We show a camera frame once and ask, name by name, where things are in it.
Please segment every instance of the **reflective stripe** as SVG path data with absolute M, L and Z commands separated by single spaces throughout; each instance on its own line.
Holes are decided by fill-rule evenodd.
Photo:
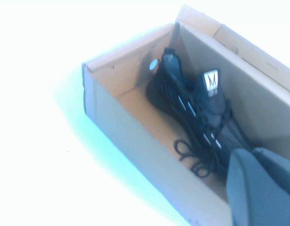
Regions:
M 218 140 L 216 140 L 216 144 L 218 145 L 219 148 L 221 148 L 220 143 L 218 142 Z
M 179 101 L 181 102 L 181 104 L 182 104 L 184 110 L 186 110 L 186 107 L 185 107 L 185 105 L 183 104 L 183 102 L 182 102 L 182 100 L 181 100 L 181 97 L 180 97 L 179 95 L 178 95 L 178 99 L 179 99 Z
M 191 109 L 191 111 L 193 112 L 193 115 L 196 117 L 195 111 L 194 111 L 193 108 L 191 107 L 189 101 L 188 101 L 188 105 L 189 105 L 189 108 Z
M 209 139 L 207 138 L 206 134 L 203 134 L 203 137 L 207 140 L 207 142 L 209 143 L 209 145 L 211 145 L 211 142 L 210 142 Z

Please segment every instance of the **shoe tag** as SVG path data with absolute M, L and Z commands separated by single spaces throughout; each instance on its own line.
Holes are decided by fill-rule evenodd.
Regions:
M 205 81 L 207 85 L 207 92 L 209 97 L 212 97 L 217 94 L 217 86 L 218 86 L 218 71 L 213 70 L 210 72 L 204 73 Z

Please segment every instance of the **shoe box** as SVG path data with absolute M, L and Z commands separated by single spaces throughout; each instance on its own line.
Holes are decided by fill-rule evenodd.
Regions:
M 290 69 L 188 6 L 175 24 L 82 66 L 88 117 L 191 225 L 231 225 L 225 182 L 214 175 L 200 179 L 188 169 L 194 160 L 178 160 L 173 143 L 188 137 L 146 98 L 146 85 L 156 72 L 151 62 L 165 47 L 179 54 L 185 74 L 219 68 L 224 94 L 250 141 L 289 160 Z

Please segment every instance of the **shoe tongue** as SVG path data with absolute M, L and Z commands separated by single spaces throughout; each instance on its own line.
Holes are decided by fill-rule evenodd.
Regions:
M 199 86 L 200 95 L 204 97 L 202 104 L 212 112 L 222 113 L 226 103 L 220 84 L 219 71 L 212 70 L 203 73 L 196 83 Z

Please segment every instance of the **black shoelace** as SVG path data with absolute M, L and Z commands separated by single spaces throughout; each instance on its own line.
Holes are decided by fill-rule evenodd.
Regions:
M 181 156 L 179 161 L 183 161 L 185 158 L 189 157 L 198 159 L 198 161 L 193 164 L 190 169 L 197 177 L 206 178 L 212 171 L 218 173 L 219 175 L 223 174 L 219 172 L 219 158 L 215 150 L 217 148 L 216 140 L 221 133 L 222 128 L 228 122 L 231 116 L 232 110 L 230 107 L 230 103 L 227 103 L 226 110 L 221 114 L 221 120 L 219 125 L 215 128 L 212 128 L 209 125 L 205 126 L 205 132 L 212 132 L 214 135 L 214 140 L 211 140 L 211 147 L 208 149 L 203 149 L 201 147 L 192 147 L 188 144 L 187 141 L 182 139 L 178 139 L 174 142 L 174 149 Z M 178 145 L 180 143 L 188 147 L 188 153 L 183 153 L 179 150 Z

